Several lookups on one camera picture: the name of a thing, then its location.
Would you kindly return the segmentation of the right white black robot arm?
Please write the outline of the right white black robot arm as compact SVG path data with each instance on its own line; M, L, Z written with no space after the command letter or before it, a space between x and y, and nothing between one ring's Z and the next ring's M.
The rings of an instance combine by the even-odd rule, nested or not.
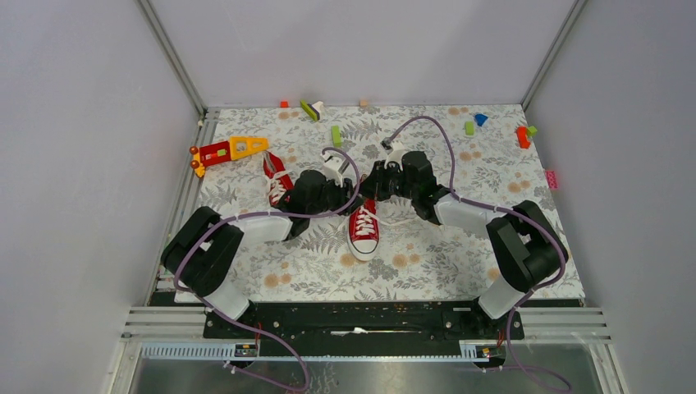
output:
M458 227L486 237L500 276L477 298L470 325L490 338L510 312L551 275L561 273L569 255L539 206L524 200L512 208L464 200L438 183L425 153L404 153L399 161L377 161L360 182L363 197L408 199L418 217L435 225Z

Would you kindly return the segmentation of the red sneaker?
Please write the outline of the red sneaker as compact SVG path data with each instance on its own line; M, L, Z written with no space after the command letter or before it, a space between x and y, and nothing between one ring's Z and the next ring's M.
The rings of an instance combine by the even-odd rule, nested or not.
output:
M378 216L377 201L366 199L347 219L347 244L352 255L359 262L368 262L378 252L381 225L401 227L412 219L391 221Z
M283 200L286 192L294 188L294 183L284 162L269 151L263 153L263 173L267 182L268 202L275 207Z

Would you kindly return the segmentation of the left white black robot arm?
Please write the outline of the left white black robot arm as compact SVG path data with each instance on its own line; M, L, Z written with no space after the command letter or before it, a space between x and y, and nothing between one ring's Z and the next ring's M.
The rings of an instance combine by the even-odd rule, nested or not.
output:
M239 248L292 240L312 218L350 215L363 203L358 193L349 178L335 181L305 170L289 190L276 192L266 212L226 221L208 206L197 208L164 248L161 264L178 285L224 314L222 324L231 335L245 337L254 329L251 302L227 279Z

